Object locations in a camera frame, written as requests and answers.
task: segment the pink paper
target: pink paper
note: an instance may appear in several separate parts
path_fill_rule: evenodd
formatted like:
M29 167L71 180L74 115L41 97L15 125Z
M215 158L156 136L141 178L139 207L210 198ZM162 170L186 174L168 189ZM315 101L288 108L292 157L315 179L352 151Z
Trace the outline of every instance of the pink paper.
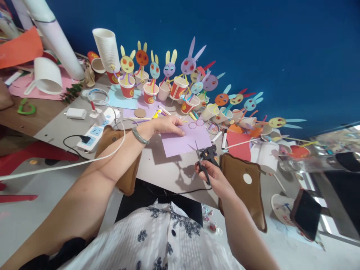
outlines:
M70 78L66 70L59 66L61 72L61 80L63 82L63 91L61 94L66 92L66 88L71 88L72 84L77 84L79 81L73 80ZM21 98L41 98L41 99L52 99L52 100L61 100L60 94L50 95L44 92L41 92L37 87L29 95L24 95L25 89L33 81L34 77L30 77L30 74L22 76L14 81L9 87L10 94L14 96L19 96Z
M228 131L228 134L226 136L226 140L228 142L228 145L234 145L238 143L242 143L245 141L251 140L251 136L243 133L235 133ZM230 147L229 153L233 155L236 158L240 158L246 161L251 161L251 153L250 153L250 143L244 143L241 145L237 145L234 147Z
M151 118L154 115L154 112L159 110L159 107L158 107L159 105L161 105L165 108L165 101L160 101L159 99L157 99L157 100L155 100L154 103L149 105L144 102L144 95L141 95L138 99L138 108L142 108L146 111L145 118ZM134 111L135 110L132 110L132 109L124 109L123 117L124 118L136 117L134 115Z
M189 128L191 122L193 122L193 120L189 120L188 123L179 126L179 128L185 132L184 137L180 137L174 133L161 134L162 144L167 158L196 150L195 140L199 150L212 145L205 125L191 129Z

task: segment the charger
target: charger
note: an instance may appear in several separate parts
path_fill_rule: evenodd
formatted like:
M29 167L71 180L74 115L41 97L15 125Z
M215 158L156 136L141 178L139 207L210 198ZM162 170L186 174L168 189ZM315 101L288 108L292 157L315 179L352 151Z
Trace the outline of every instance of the charger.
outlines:
M85 119L86 117L86 110L84 109L75 109L75 108L69 108L64 113L67 118L70 119Z

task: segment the light blue paper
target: light blue paper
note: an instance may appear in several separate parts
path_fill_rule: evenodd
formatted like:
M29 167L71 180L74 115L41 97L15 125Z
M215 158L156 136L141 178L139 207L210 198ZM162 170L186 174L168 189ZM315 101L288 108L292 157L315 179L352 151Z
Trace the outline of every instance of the light blue paper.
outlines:
M112 85L109 90L110 101L109 104L116 108L125 108L136 110L138 108L138 98L141 96L141 90L134 90L134 97L132 99L124 98L120 85Z

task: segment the purple bunny face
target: purple bunny face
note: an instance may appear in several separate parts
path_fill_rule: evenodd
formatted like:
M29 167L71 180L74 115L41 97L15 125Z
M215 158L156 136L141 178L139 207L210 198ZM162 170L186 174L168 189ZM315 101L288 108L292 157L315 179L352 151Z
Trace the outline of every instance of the purple bunny face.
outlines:
M210 92L215 90L219 84L219 79L215 75L210 75L204 82L204 91Z
M189 50L189 55L187 56L187 58L185 58L185 60L181 63L181 72L185 75L190 75L196 68L196 61L199 59L200 55L203 53L203 51L206 48L206 45L204 47L201 48L201 50L195 55L194 58L192 58L192 53L194 52L194 47L195 47L195 37L193 38L191 45L190 45L190 50Z
M191 57L185 58L185 60L181 63L181 72L186 75L190 75L195 68L196 62Z
M171 77L174 75L174 73L175 73L175 64L170 62L164 67L164 75L165 77Z

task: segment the hand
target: hand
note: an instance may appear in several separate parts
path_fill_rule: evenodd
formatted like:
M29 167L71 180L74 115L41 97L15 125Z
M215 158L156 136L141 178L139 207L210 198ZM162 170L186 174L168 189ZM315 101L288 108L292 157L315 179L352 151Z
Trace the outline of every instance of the hand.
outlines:
M235 194L233 187L227 181L219 167L207 160L202 160L201 164L206 168L207 173L209 174L211 187L220 199L228 198ZM207 181L205 173L199 171L198 163L195 164L195 171L199 174L201 179L205 182Z
M185 132L177 126L182 126L183 121L175 115L158 117L150 121L154 127L154 134L159 133L175 133L179 136L184 136Z

